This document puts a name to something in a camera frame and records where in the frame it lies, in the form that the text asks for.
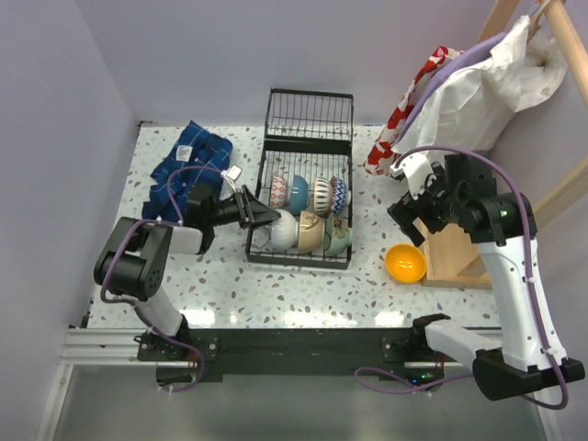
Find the cream striped rim bowl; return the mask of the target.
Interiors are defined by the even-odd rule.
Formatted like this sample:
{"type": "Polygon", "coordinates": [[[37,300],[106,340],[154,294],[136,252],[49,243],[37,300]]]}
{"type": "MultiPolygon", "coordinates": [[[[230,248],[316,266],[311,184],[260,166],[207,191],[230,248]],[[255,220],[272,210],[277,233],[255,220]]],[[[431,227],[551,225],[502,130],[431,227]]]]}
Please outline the cream striped rim bowl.
{"type": "Polygon", "coordinates": [[[331,211],[333,186],[331,182],[317,176],[313,185],[313,212],[318,216],[327,216],[331,211]]]}

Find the teal blue bowl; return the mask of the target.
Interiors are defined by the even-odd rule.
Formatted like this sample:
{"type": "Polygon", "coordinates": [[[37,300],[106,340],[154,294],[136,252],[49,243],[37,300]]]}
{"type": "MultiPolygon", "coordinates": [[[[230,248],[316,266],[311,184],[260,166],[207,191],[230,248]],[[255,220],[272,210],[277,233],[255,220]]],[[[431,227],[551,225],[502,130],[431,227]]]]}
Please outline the teal blue bowl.
{"type": "Polygon", "coordinates": [[[301,175],[294,175],[288,200],[289,211],[299,216],[310,204],[309,184],[301,175]]]}

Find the beige flower painted bowl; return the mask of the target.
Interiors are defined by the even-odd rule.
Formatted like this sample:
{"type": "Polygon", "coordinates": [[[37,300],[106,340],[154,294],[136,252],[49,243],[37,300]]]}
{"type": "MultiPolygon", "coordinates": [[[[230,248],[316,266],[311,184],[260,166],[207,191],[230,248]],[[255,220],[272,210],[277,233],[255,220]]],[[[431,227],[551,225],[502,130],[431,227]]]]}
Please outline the beige flower painted bowl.
{"type": "Polygon", "coordinates": [[[312,253],[323,243],[324,222],[314,213],[303,210],[300,213],[298,249],[301,253],[312,253]]]}

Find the blue zigzag pattern bowl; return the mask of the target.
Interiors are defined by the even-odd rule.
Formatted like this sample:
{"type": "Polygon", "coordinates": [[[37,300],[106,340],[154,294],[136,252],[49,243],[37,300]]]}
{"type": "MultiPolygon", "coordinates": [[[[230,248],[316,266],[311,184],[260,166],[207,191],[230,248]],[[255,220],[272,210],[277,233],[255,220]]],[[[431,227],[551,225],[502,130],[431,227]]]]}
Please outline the blue zigzag pattern bowl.
{"type": "Polygon", "coordinates": [[[351,192],[345,181],[339,177],[333,176],[331,185],[333,188],[331,212],[334,215],[341,215],[351,202],[351,192]]]}

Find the light green bowl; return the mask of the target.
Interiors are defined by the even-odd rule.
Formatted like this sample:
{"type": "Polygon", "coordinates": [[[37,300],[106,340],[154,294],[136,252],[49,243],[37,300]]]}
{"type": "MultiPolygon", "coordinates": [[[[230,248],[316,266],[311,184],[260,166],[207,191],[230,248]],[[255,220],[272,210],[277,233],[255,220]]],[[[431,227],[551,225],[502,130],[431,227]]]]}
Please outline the light green bowl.
{"type": "Polygon", "coordinates": [[[348,220],[331,214],[326,220],[323,252],[326,256],[336,256],[345,252],[353,242],[353,229],[348,220]]]}

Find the white ceramic bowl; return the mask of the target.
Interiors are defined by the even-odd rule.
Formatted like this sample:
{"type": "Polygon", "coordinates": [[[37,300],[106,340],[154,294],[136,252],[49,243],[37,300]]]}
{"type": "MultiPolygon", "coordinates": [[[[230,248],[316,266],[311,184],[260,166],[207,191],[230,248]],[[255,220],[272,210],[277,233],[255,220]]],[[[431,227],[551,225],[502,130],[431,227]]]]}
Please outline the white ceramic bowl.
{"type": "Polygon", "coordinates": [[[298,245],[299,223],[287,210],[277,209],[279,218],[271,225],[271,247],[274,252],[285,252],[298,245]]]}

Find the blue triangle pattern bowl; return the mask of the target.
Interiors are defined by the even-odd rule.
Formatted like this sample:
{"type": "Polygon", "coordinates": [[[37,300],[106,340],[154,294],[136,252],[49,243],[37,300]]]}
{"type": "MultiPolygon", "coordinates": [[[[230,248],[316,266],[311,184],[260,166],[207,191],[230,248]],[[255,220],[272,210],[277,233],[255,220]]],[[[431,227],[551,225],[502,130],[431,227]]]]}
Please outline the blue triangle pattern bowl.
{"type": "Polygon", "coordinates": [[[274,174],[270,186],[268,206],[281,209],[288,202],[288,181],[279,174],[274,174]]]}

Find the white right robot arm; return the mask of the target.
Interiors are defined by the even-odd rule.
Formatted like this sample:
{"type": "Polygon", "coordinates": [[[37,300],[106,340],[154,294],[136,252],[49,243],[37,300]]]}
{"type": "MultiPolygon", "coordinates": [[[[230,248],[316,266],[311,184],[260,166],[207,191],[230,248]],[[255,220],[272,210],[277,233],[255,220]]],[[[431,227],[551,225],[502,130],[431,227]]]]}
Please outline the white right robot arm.
{"type": "Polygon", "coordinates": [[[568,384],[585,377],[582,361],[568,356],[550,317],[537,261],[537,225],[527,198],[508,174],[487,157],[456,148],[432,162],[427,148],[400,156],[390,175],[404,178],[408,192],[388,213],[419,246],[420,220],[430,233],[460,227],[477,247],[502,326],[501,341],[470,331],[443,313],[417,318],[406,345],[422,361],[438,353],[470,369],[491,401],[560,387],[564,408],[568,384]]]}

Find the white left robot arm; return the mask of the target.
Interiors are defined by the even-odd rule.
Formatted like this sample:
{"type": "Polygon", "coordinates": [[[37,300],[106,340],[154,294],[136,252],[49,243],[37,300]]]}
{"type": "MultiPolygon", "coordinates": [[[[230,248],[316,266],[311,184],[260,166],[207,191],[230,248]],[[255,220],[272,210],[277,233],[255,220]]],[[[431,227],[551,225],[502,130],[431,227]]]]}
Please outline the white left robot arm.
{"type": "Polygon", "coordinates": [[[158,344],[170,360],[195,353],[187,319],[175,308],[162,287],[171,253],[205,254],[215,238],[214,228],[237,223],[258,228],[280,218],[277,209],[259,201],[248,187],[218,200],[207,185],[195,185],[177,223],[122,217],[110,234],[94,268],[100,299],[131,307],[147,327],[148,344],[158,344]]]}

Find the yellow bowl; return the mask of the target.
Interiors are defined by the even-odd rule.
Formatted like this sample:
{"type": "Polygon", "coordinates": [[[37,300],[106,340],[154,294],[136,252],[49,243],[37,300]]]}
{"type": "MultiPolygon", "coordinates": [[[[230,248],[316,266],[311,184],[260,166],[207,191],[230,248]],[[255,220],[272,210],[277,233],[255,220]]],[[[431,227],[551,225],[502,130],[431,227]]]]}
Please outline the yellow bowl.
{"type": "Polygon", "coordinates": [[[384,258],[390,276],[402,283],[415,283],[426,274],[427,263],[423,252],[407,243],[393,245],[384,258]]]}

